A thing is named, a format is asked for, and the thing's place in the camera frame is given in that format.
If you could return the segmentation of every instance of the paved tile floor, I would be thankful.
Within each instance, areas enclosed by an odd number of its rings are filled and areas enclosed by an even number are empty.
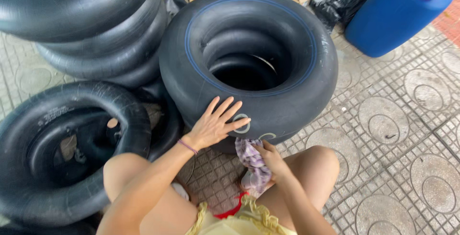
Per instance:
[[[333,148],[340,175],[322,214],[339,234],[460,234],[460,50],[428,26],[380,58],[333,32],[339,81],[312,123],[277,145],[289,156]],[[30,95],[75,81],[29,42],[0,40],[0,120]],[[179,177],[214,213],[237,204],[243,166],[202,150]]]

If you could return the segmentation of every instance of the woman's right hand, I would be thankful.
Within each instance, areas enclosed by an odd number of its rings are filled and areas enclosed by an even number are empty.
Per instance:
[[[253,145],[253,147],[260,153],[265,161],[267,167],[271,170],[271,179],[277,182],[277,179],[286,175],[293,175],[291,169],[286,162],[281,158],[281,155],[276,150],[276,147],[262,140],[264,147]]]

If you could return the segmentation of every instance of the cloth rag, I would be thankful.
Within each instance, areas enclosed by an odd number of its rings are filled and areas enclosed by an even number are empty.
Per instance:
[[[264,147],[261,140],[237,138],[235,141],[236,154],[243,166],[247,167],[256,177],[256,190],[261,193],[271,179],[271,171],[265,165],[260,153],[252,145]]]

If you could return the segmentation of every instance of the blue container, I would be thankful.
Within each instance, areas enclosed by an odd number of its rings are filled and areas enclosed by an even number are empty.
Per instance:
[[[368,0],[345,30],[365,55],[380,57],[417,34],[453,0]]]

